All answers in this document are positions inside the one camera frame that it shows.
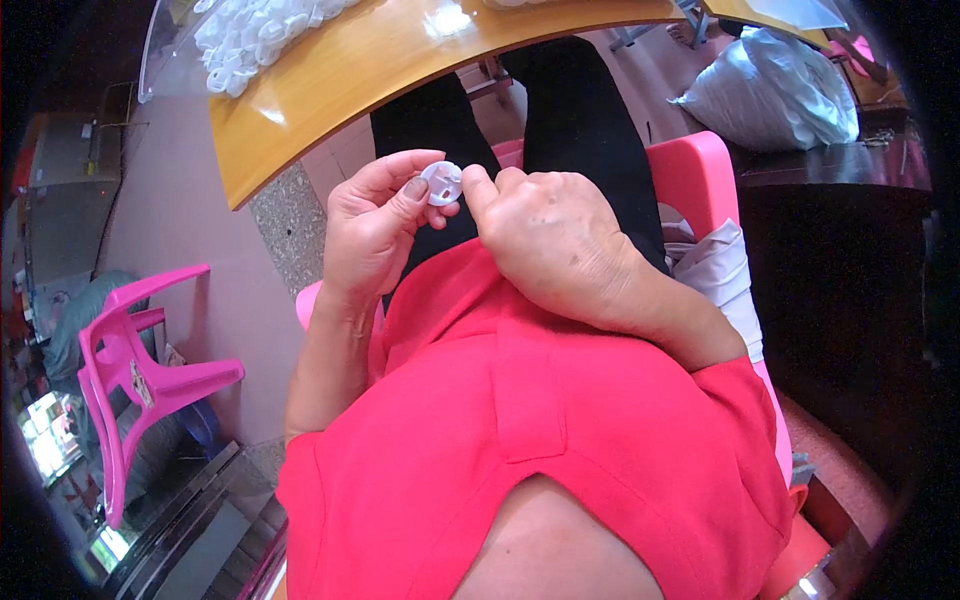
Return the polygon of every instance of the tiled floor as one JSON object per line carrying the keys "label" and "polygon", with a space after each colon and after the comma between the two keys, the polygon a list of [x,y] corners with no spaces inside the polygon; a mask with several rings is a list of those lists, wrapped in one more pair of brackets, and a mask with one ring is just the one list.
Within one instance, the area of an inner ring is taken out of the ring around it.
{"label": "tiled floor", "polygon": [[[683,93],[715,58],[719,42],[692,51],[658,27],[614,55],[607,50],[611,33],[584,37],[610,66],[644,142],[701,129],[666,99]],[[468,85],[481,77],[470,68],[461,75]],[[474,103],[491,144],[522,136],[522,86],[511,87],[510,97],[507,109],[493,96]],[[370,119],[358,119],[317,146],[233,213],[219,180],[204,99],[156,98],[137,119],[150,125],[118,196],[100,269],[149,276],[209,263],[209,276],[156,295],[154,306],[166,309],[167,338],[188,360],[243,361],[244,381],[213,398],[224,429],[242,444],[275,439],[303,337],[293,295],[323,275],[325,219],[317,202],[373,160]]]}

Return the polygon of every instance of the pink plastic chair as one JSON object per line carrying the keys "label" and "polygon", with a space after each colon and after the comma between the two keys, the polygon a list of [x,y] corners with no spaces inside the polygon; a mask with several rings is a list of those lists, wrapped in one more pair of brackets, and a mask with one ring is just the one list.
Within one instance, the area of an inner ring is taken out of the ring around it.
{"label": "pink plastic chair", "polygon": [[[523,167],[523,140],[511,140],[493,146],[493,153],[502,168]],[[654,177],[657,201],[672,206],[684,216],[699,241],[719,228],[729,218],[740,225],[736,202],[736,184],[730,153],[723,140],[713,132],[699,132],[647,148],[647,159]],[[306,329],[313,312],[313,303],[321,282],[305,288],[297,295],[297,316]],[[383,324],[383,304],[377,307],[371,339],[370,382],[383,376],[386,357],[378,335]],[[777,462],[787,487],[793,471],[790,436],[783,412],[774,394],[770,374],[764,361],[754,365],[773,399],[777,414]]]}
{"label": "pink plastic chair", "polygon": [[[107,296],[100,316],[80,332],[80,350],[85,365],[77,376],[100,437],[107,525],[113,529],[120,525],[127,474],[143,432],[167,415],[244,377],[243,365],[236,359],[161,367],[143,347],[139,332],[161,323],[163,309],[154,308],[132,315],[127,312],[131,306],[156,292],[209,270],[209,265],[199,265],[117,288]],[[104,347],[98,351],[101,342]],[[108,398],[108,393],[118,385],[143,409],[122,441]]]}

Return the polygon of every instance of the white plastic pieces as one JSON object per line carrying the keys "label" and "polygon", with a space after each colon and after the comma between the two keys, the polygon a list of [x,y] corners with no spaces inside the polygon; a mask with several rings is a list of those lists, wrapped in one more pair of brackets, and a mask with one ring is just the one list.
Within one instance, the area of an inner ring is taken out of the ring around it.
{"label": "white plastic pieces", "polygon": [[[278,58],[283,47],[308,28],[320,27],[359,0],[224,0],[194,34],[207,73],[206,88],[233,98],[258,72]],[[200,0],[194,12],[206,12],[215,0]]]}

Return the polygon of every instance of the white plastic bag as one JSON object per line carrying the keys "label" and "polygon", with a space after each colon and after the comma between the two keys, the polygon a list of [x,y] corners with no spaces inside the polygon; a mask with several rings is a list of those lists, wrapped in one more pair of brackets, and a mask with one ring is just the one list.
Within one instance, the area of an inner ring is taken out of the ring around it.
{"label": "white plastic bag", "polygon": [[671,102],[758,152],[846,144],[860,133],[853,96],[827,57],[763,28],[745,28],[686,94]]}

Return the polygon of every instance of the table leg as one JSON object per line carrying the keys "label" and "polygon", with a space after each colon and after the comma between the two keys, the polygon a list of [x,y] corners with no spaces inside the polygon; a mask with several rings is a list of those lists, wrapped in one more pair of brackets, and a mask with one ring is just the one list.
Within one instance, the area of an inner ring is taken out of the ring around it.
{"label": "table leg", "polygon": [[677,7],[684,12],[686,20],[693,27],[693,47],[707,43],[707,11],[700,6],[699,0],[676,0]]}
{"label": "table leg", "polygon": [[630,46],[633,46],[638,37],[649,32],[655,27],[657,26],[640,25],[639,27],[634,27],[631,30],[628,30],[626,27],[614,27],[613,30],[616,32],[617,39],[611,42],[610,51],[616,52],[620,48],[629,48]]}

